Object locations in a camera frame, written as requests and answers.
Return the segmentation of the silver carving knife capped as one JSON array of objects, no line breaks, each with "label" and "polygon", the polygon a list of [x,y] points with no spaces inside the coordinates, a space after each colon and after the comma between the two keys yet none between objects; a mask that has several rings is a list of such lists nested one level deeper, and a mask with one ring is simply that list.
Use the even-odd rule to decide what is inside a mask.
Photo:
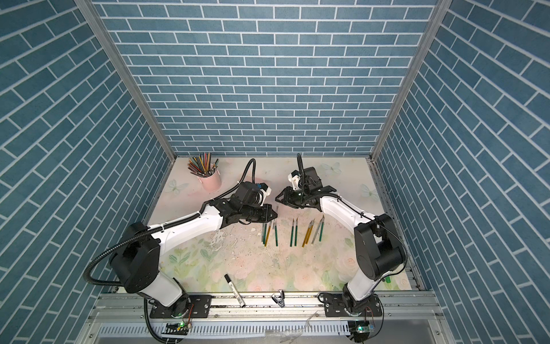
[{"label": "silver carving knife capped", "polygon": [[321,229],[321,226],[323,225],[323,222],[324,222],[324,218],[322,217],[322,219],[319,221],[315,231],[313,232],[313,237],[311,239],[311,244],[313,245],[317,239],[317,236],[319,234],[319,231]]}]

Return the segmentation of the gold carving knife long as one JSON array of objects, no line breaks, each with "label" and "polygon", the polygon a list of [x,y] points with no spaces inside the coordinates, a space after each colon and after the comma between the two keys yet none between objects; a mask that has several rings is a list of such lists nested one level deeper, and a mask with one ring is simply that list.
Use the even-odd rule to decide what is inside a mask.
[{"label": "gold carving knife long", "polygon": [[269,235],[270,235],[270,232],[271,232],[271,228],[272,228],[272,224],[268,224],[267,225],[267,234],[266,234],[266,242],[265,242],[265,247],[267,246],[268,244],[268,241],[269,241]]}]

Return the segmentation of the green carving knife capped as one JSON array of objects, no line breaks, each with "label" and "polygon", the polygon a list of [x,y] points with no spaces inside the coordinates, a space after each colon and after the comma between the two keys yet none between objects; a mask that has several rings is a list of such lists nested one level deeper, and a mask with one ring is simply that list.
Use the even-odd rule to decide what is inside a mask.
[{"label": "green carving knife capped", "polygon": [[295,219],[292,219],[292,227],[291,227],[291,235],[290,235],[290,243],[289,246],[294,246],[294,234],[295,234]]}]

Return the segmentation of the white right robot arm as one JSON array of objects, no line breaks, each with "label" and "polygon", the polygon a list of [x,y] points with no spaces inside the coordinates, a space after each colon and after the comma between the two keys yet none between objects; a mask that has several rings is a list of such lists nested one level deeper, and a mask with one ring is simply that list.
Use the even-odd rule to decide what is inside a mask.
[{"label": "white right robot arm", "polygon": [[343,288],[348,308],[369,300],[384,278],[406,267],[407,253],[391,216],[376,216],[349,203],[335,188],[323,186],[313,167],[297,169],[288,179],[291,185],[276,197],[277,202],[294,209],[317,209],[354,235],[359,268]]}]

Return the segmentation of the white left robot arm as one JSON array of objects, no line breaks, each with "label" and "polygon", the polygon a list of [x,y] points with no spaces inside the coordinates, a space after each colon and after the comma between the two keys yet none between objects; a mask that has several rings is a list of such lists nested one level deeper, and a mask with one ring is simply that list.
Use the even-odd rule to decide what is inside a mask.
[{"label": "white left robot arm", "polygon": [[276,219],[277,213],[266,203],[270,193],[265,183],[245,181],[228,198],[204,202],[196,213],[151,227],[135,223],[127,229],[132,242],[111,254],[111,268],[128,293],[143,294],[166,308],[186,302],[183,287],[160,271],[160,258],[185,242],[229,225]]}]

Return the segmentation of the pink metal pencil cup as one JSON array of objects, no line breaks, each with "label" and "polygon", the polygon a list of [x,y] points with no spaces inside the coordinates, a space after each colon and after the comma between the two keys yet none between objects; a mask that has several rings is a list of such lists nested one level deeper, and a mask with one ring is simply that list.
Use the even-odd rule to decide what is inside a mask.
[{"label": "pink metal pencil cup", "polygon": [[215,192],[219,190],[222,185],[219,171],[214,171],[210,176],[198,177],[198,180],[207,192]]}]

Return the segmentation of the coloured pencils bundle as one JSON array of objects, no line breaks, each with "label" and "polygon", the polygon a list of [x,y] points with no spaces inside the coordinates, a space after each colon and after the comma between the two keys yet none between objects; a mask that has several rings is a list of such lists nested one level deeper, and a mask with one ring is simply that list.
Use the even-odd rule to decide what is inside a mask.
[{"label": "coloured pencils bundle", "polygon": [[188,170],[194,176],[207,178],[213,176],[219,164],[219,159],[213,159],[211,153],[202,153],[188,158]]}]

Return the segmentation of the black binder clip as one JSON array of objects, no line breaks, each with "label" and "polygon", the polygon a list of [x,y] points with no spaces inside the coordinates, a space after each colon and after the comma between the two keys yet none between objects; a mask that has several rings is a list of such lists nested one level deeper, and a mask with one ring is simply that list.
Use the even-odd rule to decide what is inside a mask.
[{"label": "black binder clip", "polygon": [[283,290],[278,290],[271,295],[271,299],[280,307],[285,307],[285,293]]}]

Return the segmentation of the black marker pen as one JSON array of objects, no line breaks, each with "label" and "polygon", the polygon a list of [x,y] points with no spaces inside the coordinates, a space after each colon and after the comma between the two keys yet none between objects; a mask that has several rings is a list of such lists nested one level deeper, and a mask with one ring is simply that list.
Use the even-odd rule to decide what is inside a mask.
[{"label": "black marker pen", "polygon": [[245,308],[246,307],[246,303],[245,301],[243,300],[240,292],[236,289],[236,285],[233,283],[232,279],[229,277],[228,274],[225,274],[224,275],[224,278],[226,280],[226,282],[228,283],[229,287],[231,288],[231,291],[233,292],[235,298],[237,299],[238,303],[239,303],[239,306],[241,308]]}]

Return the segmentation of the aluminium front rail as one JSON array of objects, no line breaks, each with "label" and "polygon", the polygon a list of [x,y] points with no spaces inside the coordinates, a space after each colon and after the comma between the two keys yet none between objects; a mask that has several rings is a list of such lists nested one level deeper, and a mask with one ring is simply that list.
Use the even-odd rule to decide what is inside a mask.
[{"label": "aluminium front rail", "polygon": [[245,292],[241,308],[230,292],[194,293],[189,313],[171,318],[129,294],[104,294],[79,343],[452,343],[451,329],[432,292],[378,292],[360,313],[349,314],[339,294]]}]

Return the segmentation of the aluminium corner frame post right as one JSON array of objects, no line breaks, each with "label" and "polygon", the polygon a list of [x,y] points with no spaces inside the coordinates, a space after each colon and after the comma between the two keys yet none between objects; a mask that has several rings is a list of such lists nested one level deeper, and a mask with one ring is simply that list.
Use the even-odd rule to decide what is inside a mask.
[{"label": "aluminium corner frame post right", "polygon": [[386,140],[388,140],[392,127],[399,117],[406,97],[408,96],[413,82],[415,81],[415,78],[417,77],[418,72],[422,67],[422,63],[424,62],[425,57],[428,54],[431,44],[435,39],[435,36],[443,22],[443,18],[445,17],[451,3],[451,0],[441,0],[437,2],[431,14],[431,17],[428,20],[425,33],[422,35],[421,40],[419,41],[417,51],[411,60],[410,67],[408,67],[408,71],[400,85],[398,94],[395,96],[392,107],[388,112],[388,117],[386,118],[384,125],[381,128],[378,139],[376,140],[375,145],[372,149],[370,155],[371,161],[376,161],[380,157],[383,146],[385,145]]}]

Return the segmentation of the aluminium corner frame post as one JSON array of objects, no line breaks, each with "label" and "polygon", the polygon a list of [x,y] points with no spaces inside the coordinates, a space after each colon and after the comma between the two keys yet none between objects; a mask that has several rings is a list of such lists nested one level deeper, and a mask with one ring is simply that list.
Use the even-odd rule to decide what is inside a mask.
[{"label": "aluminium corner frame post", "polygon": [[93,31],[93,34],[96,36],[101,47],[105,51],[105,54],[112,63],[115,71],[126,86],[130,96],[135,101],[135,104],[139,108],[144,119],[149,124],[155,137],[158,139],[158,142],[163,148],[166,156],[171,163],[174,163],[177,158],[175,151],[172,149],[168,139],[164,135],[159,123],[156,120],[156,117],[154,116],[149,104],[143,96],[143,93],[132,76],[132,73],[124,61],[123,56],[116,47],[113,38],[110,36],[107,27],[100,18],[93,2],[90,0],[75,0],[74,2],[83,15],[85,21],[90,26],[90,29]]},{"label": "aluminium corner frame post", "polygon": [[378,139],[376,140],[375,145],[372,149],[370,155],[371,161],[376,161],[380,157],[383,146],[385,145],[386,140],[388,140],[392,127],[399,117],[406,97],[408,96],[413,82],[415,81],[415,78],[417,77],[418,72],[422,67],[422,63],[424,62],[425,57],[428,54],[431,44],[435,39],[435,36],[443,22],[443,18],[445,17],[451,3],[451,0],[441,0],[437,2],[431,14],[431,17],[428,20],[425,33],[422,35],[421,40],[419,41],[417,51],[411,60],[410,67],[408,67],[408,71],[400,85],[398,94],[395,96],[392,107],[388,112],[388,117],[386,118],[384,125],[381,128]]}]

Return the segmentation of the aluminium corner frame post left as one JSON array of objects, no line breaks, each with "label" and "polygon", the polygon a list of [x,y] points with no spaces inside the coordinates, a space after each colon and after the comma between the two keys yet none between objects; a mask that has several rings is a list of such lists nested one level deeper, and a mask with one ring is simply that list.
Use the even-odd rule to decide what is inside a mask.
[{"label": "aluminium corner frame post left", "polygon": [[156,117],[154,116],[149,104],[143,96],[143,93],[132,76],[132,73],[124,61],[123,56],[116,47],[113,38],[110,36],[107,27],[100,18],[93,2],[90,0],[75,0],[74,2],[83,15],[85,21],[90,26],[90,29],[93,31],[93,34],[96,36],[101,47],[105,51],[105,54],[112,63],[115,71],[126,86],[130,96],[135,101],[135,104],[139,108],[144,119],[149,124],[155,137],[158,139],[158,142],[163,148],[166,156],[171,163],[174,163],[177,158],[175,151],[172,149],[168,139],[164,135],[159,123],[156,120]]}]

